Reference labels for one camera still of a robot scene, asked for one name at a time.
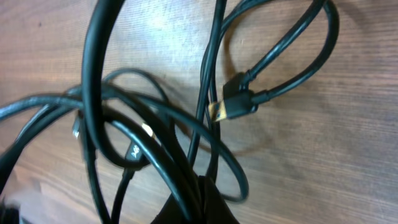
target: coiled cable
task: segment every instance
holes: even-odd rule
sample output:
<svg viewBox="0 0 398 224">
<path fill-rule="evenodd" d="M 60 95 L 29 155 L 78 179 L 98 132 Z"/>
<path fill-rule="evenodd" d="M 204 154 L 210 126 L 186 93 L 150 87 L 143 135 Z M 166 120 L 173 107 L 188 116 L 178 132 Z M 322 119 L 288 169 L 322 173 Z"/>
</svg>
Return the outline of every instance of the coiled cable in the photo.
<svg viewBox="0 0 398 224">
<path fill-rule="evenodd" d="M 134 172 L 148 165 L 148 163 L 151 163 L 165 180 L 185 220 L 188 222 L 203 220 L 202 205 L 205 198 L 203 198 L 198 187 L 197 175 L 192 169 L 200 136 L 203 136 L 211 144 L 211 159 L 206 175 L 211 177 L 214 182 L 216 181 L 218 156 L 221 156 L 237 178 L 240 188 L 240 196 L 223 195 L 224 199 L 234 202 L 246 200 L 249 194 L 246 175 L 231 151 L 221 141 L 220 124 L 211 120 L 208 106 L 210 103 L 217 102 L 215 64 L 225 32 L 242 13 L 260 4 L 267 3 L 269 0 L 242 0 L 225 19 L 226 0 L 216 1 L 210 40 L 201 65 L 200 93 L 195 117 L 171 105 L 167 95 L 155 78 L 142 70 L 123 68 L 109 74 L 105 79 L 101 79 L 109 36 L 123 2 L 124 0 L 99 0 L 97 2 L 86 34 L 81 86 L 75 86 L 64 94 L 29 96 L 0 108 L 0 121 L 3 121 L 22 111 L 42 106 L 22 128 L 13 144 L 0 156 L 0 192 L 2 192 L 23 148 L 50 124 L 65 114 L 78 110 L 80 139 L 87 164 L 91 191 L 103 223 L 118 223 L 128 182 L 132 179 Z M 267 102 L 300 85 L 319 70 L 329 58 L 338 37 L 339 18 L 336 7 L 331 0 L 314 0 L 293 28 L 252 69 L 244 74 L 236 91 L 246 91 L 248 84 L 309 26 L 322 8 L 324 8 L 328 17 L 329 31 L 319 56 L 302 73 L 291 80 L 271 90 L 263 90 L 253 94 L 251 102 L 255 105 Z M 127 92 L 109 82 L 123 73 L 135 73 L 148 79 L 160 93 L 161 99 L 134 91 Z M 119 99 L 133 109 L 152 128 L 160 144 L 149 137 L 134 121 L 106 106 L 103 101 L 109 99 Z M 161 111 L 164 119 L 154 113 L 151 108 Z M 203 125 L 205 117 L 208 128 Z M 183 153 L 175 135 L 174 120 L 179 120 L 193 129 L 187 156 Z M 147 162 L 130 161 L 120 156 L 106 134 L 105 122 L 113 125 L 131 141 L 134 141 L 142 149 Z M 125 169 L 111 216 L 109 216 L 108 209 L 105 206 L 96 174 L 95 151 L 97 149 L 108 161 Z"/>
</svg>

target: black cable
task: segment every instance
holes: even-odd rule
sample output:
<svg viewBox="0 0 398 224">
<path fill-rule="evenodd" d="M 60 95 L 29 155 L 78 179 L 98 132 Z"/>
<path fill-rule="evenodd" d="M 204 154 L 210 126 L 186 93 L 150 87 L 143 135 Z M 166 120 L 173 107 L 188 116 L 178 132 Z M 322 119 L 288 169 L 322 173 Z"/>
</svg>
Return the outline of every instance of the black cable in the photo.
<svg viewBox="0 0 398 224">
<path fill-rule="evenodd" d="M 123 199 L 129 186 L 130 180 L 134 176 L 134 171 L 127 169 L 123 172 L 122 180 L 119 183 L 118 191 L 114 197 L 111 220 L 113 223 L 119 223 L 122 210 Z"/>
<path fill-rule="evenodd" d="M 170 104 L 169 99 L 156 79 L 149 73 L 136 68 L 122 68 L 110 73 L 104 80 L 101 74 L 104 64 L 104 55 L 114 23 L 123 5 L 123 0 L 99 0 L 86 35 L 85 49 L 81 73 L 81 86 L 74 86 L 62 95 L 37 95 L 30 96 L 0 108 L 0 121 L 22 111 L 36 106 L 41 109 L 27 122 L 13 144 L 0 155 L 0 191 L 15 166 L 23 148 L 57 119 L 74 109 L 80 111 L 80 138 L 82 140 L 84 157 L 87 165 L 91 191 L 96 209 L 103 223 L 118 223 L 121 213 L 123 198 L 128 183 L 135 171 L 148 165 L 154 165 L 159 174 L 168 185 L 176 206 L 180 209 L 186 221 L 203 222 L 203 209 L 206 205 L 203 189 L 199 189 L 197 176 L 192 170 L 195 162 L 200 136 L 203 136 L 211 145 L 211 159 L 206 176 L 216 180 L 218 157 L 221 156 L 232 170 L 238 180 L 240 196 L 232 197 L 223 195 L 225 200 L 242 202 L 248 197 L 249 185 L 242 167 L 232 155 L 231 151 L 220 140 L 220 124 L 214 123 L 209 111 L 210 104 L 217 103 L 215 82 L 215 63 L 221 40 L 231 23 L 242 13 L 269 0 L 243 0 L 224 18 L 226 0 L 217 0 L 210 40 L 205 50 L 200 72 L 200 94 L 198 97 L 196 118 Z M 285 50 L 312 22 L 321 8 L 325 9 L 329 21 L 329 31 L 325 45 L 319 56 L 302 73 L 293 79 L 271 89 L 255 94 L 247 94 L 248 83 L 270 64 L 283 50 Z M 277 97 L 304 82 L 311 77 L 329 58 L 337 40 L 339 18 L 335 5 L 330 0 L 314 0 L 296 25 L 246 74 L 236 75 L 239 85 L 229 85 L 235 90 L 229 93 L 250 96 L 249 101 L 258 105 L 273 97 Z M 112 79 L 124 74 L 135 73 L 149 80 L 160 94 L 160 100 L 135 91 L 124 91 L 110 82 Z M 141 127 L 123 114 L 108 108 L 103 100 L 119 99 L 132 108 L 152 128 L 160 144 L 150 138 Z M 206 115 L 208 128 L 203 125 Z M 188 156 L 182 151 L 175 135 L 174 120 L 193 129 L 193 137 L 188 151 Z M 108 122 L 118 128 L 130 140 L 134 141 L 147 161 L 129 161 L 120 156 L 111 145 L 104 129 Z M 101 193 L 98 175 L 95 168 L 95 151 L 99 149 L 108 161 L 118 167 L 124 168 L 123 177 L 115 196 L 111 217 L 106 208 Z"/>
</svg>

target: tangled cables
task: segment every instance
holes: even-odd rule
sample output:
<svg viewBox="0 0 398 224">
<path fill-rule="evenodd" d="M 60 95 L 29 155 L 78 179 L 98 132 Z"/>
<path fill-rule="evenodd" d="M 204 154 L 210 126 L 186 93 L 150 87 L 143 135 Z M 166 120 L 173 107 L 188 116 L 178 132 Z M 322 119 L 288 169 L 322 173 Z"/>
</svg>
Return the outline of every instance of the tangled cables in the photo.
<svg viewBox="0 0 398 224">
<path fill-rule="evenodd" d="M 0 121 L 3 121 L 33 107 L 42 107 L 22 128 L 12 145 L 0 156 L 0 191 L 2 192 L 11 170 L 25 146 L 50 124 L 65 114 L 78 110 L 74 127 L 76 127 L 75 131 L 78 133 L 83 147 L 91 192 L 103 223 L 119 223 L 121 205 L 127 185 L 134 172 L 148 164 L 154 165 L 172 193 L 163 210 L 166 211 L 166 207 L 175 205 L 178 208 L 177 213 L 180 213 L 182 217 L 179 222 L 206 223 L 209 221 L 210 215 L 206 212 L 205 207 L 209 200 L 214 200 L 213 196 L 209 196 L 212 194 L 209 186 L 216 182 L 218 156 L 226 161 L 237 178 L 240 188 L 239 197 L 220 194 L 220 198 L 234 202 L 242 202 L 247 199 L 249 194 L 248 180 L 231 151 L 220 140 L 220 123 L 217 121 L 253 113 L 257 110 L 259 104 L 295 88 L 310 78 L 332 53 L 339 31 L 338 12 L 332 1 L 313 0 L 297 23 L 254 67 L 246 73 L 237 74 L 225 84 L 223 101 L 218 102 L 215 64 L 225 32 L 235 18 L 242 13 L 269 1 L 242 0 L 225 18 L 226 0 L 216 1 L 210 40 L 201 65 L 197 112 L 193 117 L 171 105 L 167 95 L 154 77 L 142 70 L 120 69 L 109 74 L 105 79 L 101 79 L 109 36 L 124 0 L 99 0 L 86 34 L 81 86 L 75 86 L 64 94 L 28 96 L 0 108 Z M 258 93 L 249 90 L 249 83 L 308 27 L 322 8 L 327 14 L 329 30 L 325 45 L 318 57 L 303 72 L 275 88 Z M 148 79 L 160 93 L 161 99 L 133 91 L 124 91 L 110 84 L 109 81 L 124 73 L 135 73 Z M 160 144 L 137 123 L 106 106 L 103 101 L 109 99 L 119 99 L 133 109 L 151 128 Z M 155 108 L 158 112 L 153 112 L 151 108 Z M 208 128 L 203 125 L 205 116 Z M 193 137 L 187 156 L 175 135 L 175 120 L 193 129 Z M 106 134 L 105 122 L 120 130 L 134 143 L 134 152 L 132 153 L 134 158 L 128 157 L 129 153 L 123 157 L 116 152 Z M 211 144 L 210 165 L 204 177 L 198 177 L 192 169 L 201 137 Z M 102 197 L 96 173 L 97 149 L 108 161 L 124 169 L 111 215 L 109 215 Z M 155 221 L 166 222 L 160 219 L 160 215 Z"/>
</svg>

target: wood grain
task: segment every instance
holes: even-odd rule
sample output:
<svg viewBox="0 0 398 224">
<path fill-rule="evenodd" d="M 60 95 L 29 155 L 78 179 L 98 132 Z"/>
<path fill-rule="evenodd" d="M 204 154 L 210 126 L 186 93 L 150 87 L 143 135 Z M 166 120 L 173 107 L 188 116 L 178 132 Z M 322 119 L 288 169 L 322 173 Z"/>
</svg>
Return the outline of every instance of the wood grain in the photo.
<svg viewBox="0 0 398 224">
<path fill-rule="evenodd" d="M 94 0 L 0 2 L 0 103 L 80 83 L 81 55 Z M 238 0 L 228 1 L 227 12 Z M 253 66 L 311 1 L 272 1 L 243 15 L 220 48 L 216 81 Z M 230 204 L 241 223 L 398 223 L 398 1 L 335 0 L 341 18 L 337 46 L 322 69 L 256 114 L 222 123 L 222 138 L 244 167 L 249 199 Z M 208 42 L 213 1 L 126 1 L 108 46 L 104 73 L 137 67 L 159 77 L 173 102 L 193 113 Z M 310 27 L 251 85 L 270 88 L 303 70 L 319 53 L 327 24 Z M 117 81 L 153 92 L 139 77 Z M 0 150 L 33 111 L 0 124 Z M 99 223 L 73 117 L 32 141 L 7 186 L 9 203 L 33 223 Z M 186 149 L 189 137 L 178 130 Z M 114 134 L 115 146 L 128 140 Z M 200 151 L 203 173 L 209 154 Z M 111 206 L 122 170 L 99 156 L 101 186 Z M 221 162 L 217 186 L 236 193 Z M 169 190 L 153 169 L 131 182 L 122 223 L 149 223 Z"/>
</svg>

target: wooden table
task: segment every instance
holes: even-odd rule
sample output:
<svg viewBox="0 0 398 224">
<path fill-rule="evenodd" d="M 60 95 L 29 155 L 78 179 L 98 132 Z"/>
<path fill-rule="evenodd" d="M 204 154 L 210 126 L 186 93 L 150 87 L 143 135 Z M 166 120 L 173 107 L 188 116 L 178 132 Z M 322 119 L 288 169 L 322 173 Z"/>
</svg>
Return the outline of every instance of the wooden table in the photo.
<svg viewBox="0 0 398 224">
<path fill-rule="evenodd" d="M 80 83 L 81 55 L 94 0 L 3 0 L 0 3 L 0 103 L 62 92 Z M 230 12 L 238 0 L 229 1 Z M 220 48 L 218 89 L 253 66 L 311 1 L 272 1 L 234 23 Z M 244 167 L 250 196 L 229 204 L 241 223 L 398 223 L 398 1 L 335 0 L 341 28 L 327 63 L 298 88 L 256 114 L 222 123 L 222 138 Z M 200 62 L 214 1 L 126 1 L 108 46 L 104 73 L 136 67 L 156 74 L 172 101 L 194 113 Z M 322 11 L 251 85 L 270 88 L 303 70 L 326 37 Z M 153 93 L 141 78 L 117 82 Z M 126 110 L 118 102 L 118 109 Z M 13 142 L 29 111 L 0 124 L 0 150 Z M 33 223 L 99 223 L 79 143 L 68 115 L 32 141 L 14 168 L 6 199 Z M 109 130 L 121 153 L 129 141 Z M 178 129 L 186 149 L 189 130 Z M 98 156 L 110 207 L 122 170 Z M 201 150 L 202 174 L 209 154 Z M 221 162 L 217 186 L 238 192 Z M 153 167 L 136 174 L 122 223 L 149 223 L 169 190 Z"/>
</svg>

